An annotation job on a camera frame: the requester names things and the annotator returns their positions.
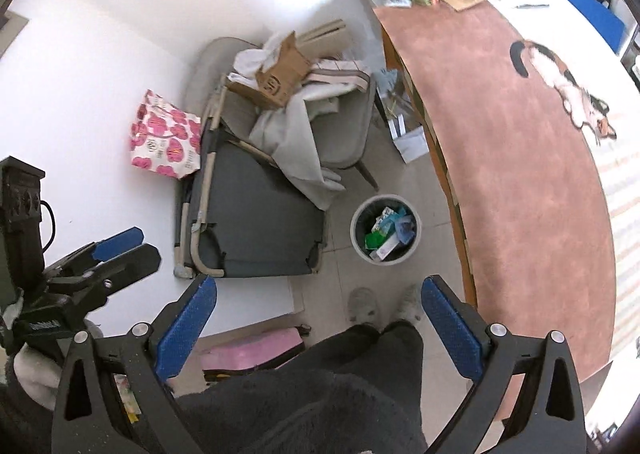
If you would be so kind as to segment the white cloth sheet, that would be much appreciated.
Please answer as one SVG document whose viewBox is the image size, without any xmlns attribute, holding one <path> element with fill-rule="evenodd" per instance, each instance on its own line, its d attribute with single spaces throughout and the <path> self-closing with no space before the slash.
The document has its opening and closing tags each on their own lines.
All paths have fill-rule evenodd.
<svg viewBox="0 0 640 454">
<path fill-rule="evenodd" d="M 345 190 L 335 170 L 346 168 L 348 161 L 322 159 L 312 124 L 354 112 L 340 103 L 350 94 L 371 91 L 367 66 L 358 60 L 308 60 L 296 46 L 295 33 L 280 33 L 258 48 L 238 52 L 227 86 L 258 110 L 248 142 L 266 152 L 311 203 L 328 209 Z"/>
</svg>

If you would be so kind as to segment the light blue plastic wrapper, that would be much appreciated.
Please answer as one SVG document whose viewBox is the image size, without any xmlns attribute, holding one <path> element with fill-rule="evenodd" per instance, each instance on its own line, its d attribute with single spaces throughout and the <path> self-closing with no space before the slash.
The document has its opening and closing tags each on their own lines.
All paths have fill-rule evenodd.
<svg viewBox="0 0 640 454">
<path fill-rule="evenodd" d="M 398 216 L 394 221 L 394 229 L 398 242 L 408 245 L 416 237 L 416 219 L 413 215 Z"/>
</svg>

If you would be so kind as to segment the white round trash bin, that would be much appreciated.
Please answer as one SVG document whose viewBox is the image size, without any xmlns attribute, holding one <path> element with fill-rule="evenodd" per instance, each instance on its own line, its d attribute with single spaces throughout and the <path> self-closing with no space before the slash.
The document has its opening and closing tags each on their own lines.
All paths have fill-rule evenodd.
<svg viewBox="0 0 640 454">
<path fill-rule="evenodd" d="M 394 221 L 398 216 L 413 215 L 416 219 L 416 237 L 408 245 L 398 242 Z M 375 230 L 394 230 L 394 234 L 376 251 L 364 248 L 364 237 Z M 397 266 L 407 260 L 418 248 L 422 223 L 418 211 L 405 199 L 395 194 L 371 197 L 363 202 L 352 215 L 349 235 L 358 256 L 373 266 Z"/>
</svg>

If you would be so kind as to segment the blue folder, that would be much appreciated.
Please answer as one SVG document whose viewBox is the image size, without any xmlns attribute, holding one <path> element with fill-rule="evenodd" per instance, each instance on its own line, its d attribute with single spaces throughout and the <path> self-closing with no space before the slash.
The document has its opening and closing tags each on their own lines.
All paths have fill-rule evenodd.
<svg viewBox="0 0 640 454">
<path fill-rule="evenodd" d="M 623 43 L 625 25 L 612 11 L 597 0 L 568 0 L 598 31 L 617 54 Z"/>
</svg>

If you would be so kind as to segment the grey folding bed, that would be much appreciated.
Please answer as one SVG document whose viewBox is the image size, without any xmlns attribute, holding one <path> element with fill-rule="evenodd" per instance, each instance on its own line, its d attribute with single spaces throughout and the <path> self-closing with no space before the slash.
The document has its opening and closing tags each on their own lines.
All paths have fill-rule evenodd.
<svg viewBox="0 0 640 454">
<path fill-rule="evenodd" d="M 201 163 L 179 181 L 176 277 L 292 277 L 318 269 L 326 214 L 277 166 L 228 131 L 209 127 Z"/>
</svg>

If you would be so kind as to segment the blue green rice bag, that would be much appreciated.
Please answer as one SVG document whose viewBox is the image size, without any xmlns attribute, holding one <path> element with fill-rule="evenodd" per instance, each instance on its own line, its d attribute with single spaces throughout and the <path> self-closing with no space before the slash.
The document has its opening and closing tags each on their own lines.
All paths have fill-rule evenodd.
<svg viewBox="0 0 640 454">
<path fill-rule="evenodd" d="M 394 230 L 375 230 L 368 233 L 363 240 L 364 248 L 367 251 L 376 251 L 379 249 L 392 235 Z"/>
</svg>

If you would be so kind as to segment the person black trousers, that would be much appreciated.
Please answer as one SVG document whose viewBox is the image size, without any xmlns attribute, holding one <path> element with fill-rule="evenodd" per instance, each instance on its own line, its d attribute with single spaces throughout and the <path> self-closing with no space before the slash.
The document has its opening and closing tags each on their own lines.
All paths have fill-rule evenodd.
<svg viewBox="0 0 640 454">
<path fill-rule="evenodd" d="M 412 324 L 355 325 L 177 403 L 206 453 L 423 453 L 422 372 Z"/>
</svg>

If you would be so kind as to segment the pink floral bag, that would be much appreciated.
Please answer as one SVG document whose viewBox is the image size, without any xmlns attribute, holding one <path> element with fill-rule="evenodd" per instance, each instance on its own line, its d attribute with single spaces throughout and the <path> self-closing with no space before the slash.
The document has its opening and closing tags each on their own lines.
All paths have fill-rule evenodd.
<svg viewBox="0 0 640 454">
<path fill-rule="evenodd" d="M 130 163 L 181 179 L 201 168 L 201 118 L 147 90 L 130 129 Z"/>
</svg>

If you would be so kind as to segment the right grey slipper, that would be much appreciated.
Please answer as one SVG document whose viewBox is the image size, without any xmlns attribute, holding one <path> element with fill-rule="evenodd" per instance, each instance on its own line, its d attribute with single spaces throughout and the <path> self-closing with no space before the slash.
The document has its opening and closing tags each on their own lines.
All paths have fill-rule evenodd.
<svg viewBox="0 0 640 454">
<path fill-rule="evenodd" d="M 411 285 L 401 297 L 394 320 L 404 321 L 416 327 L 424 318 L 425 312 L 422 306 L 421 287 L 419 285 Z"/>
</svg>

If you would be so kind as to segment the left grey slipper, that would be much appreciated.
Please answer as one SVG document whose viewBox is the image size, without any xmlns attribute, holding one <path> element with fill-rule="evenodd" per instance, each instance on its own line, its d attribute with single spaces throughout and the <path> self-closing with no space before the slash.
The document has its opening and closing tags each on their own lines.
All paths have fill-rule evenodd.
<svg viewBox="0 0 640 454">
<path fill-rule="evenodd" d="M 372 329 L 381 328 L 381 313 L 375 293 L 367 287 L 358 287 L 348 296 L 347 313 L 352 325 L 365 325 Z"/>
</svg>

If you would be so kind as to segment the grey slipper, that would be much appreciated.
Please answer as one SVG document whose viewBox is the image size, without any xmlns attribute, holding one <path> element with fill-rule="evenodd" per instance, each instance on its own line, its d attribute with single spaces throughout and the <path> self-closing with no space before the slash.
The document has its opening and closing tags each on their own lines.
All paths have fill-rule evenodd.
<svg viewBox="0 0 640 454">
<path fill-rule="evenodd" d="M 411 285 L 401 297 L 394 320 L 404 321 L 416 327 L 424 318 L 425 312 L 422 306 L 421 287 L 419 285 Z"/>
<path fill-rule="evenodd" d="M 365 325 L 372 329 L 381 328 L 381 313 L 375 293 L 367 287 L 358 287 L 348 296 L 347 313 L 352 325 Z"/>
</svg>

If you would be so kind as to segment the cardboard box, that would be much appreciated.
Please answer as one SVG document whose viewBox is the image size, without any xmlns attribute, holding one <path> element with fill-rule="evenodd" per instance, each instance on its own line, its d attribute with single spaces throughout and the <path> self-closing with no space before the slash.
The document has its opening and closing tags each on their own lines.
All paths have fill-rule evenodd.
<svg viewBox="0 0 640 454">
<path fill-rule="evenodd" d="M 284 108 L 310 68 L 311 62 L 297 48 L 295 32 L 275 35 L 262 48 L 235 56 L 226 85 L 257 107 Z"/>
</svg>

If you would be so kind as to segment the cat pattern table mat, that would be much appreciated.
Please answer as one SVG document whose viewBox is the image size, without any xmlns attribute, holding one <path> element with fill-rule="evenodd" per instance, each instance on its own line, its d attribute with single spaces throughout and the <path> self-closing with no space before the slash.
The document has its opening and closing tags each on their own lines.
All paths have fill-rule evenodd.
<svg viewBox="0 0 640 454">
<path fill-rule="evenodd" d="M 560 330 L 581 380 L 603 373 L 590 427 L 639 394 L 639 94 L 568 0 L 484 0 L 457 11 L 378 7 L 386 60 L 404 72 L 445 191 L 465 296 L 518 334 Z M 553 50 L 610 106 L 615 139 L 576 127 L 510 48 Z"/>
</svg>

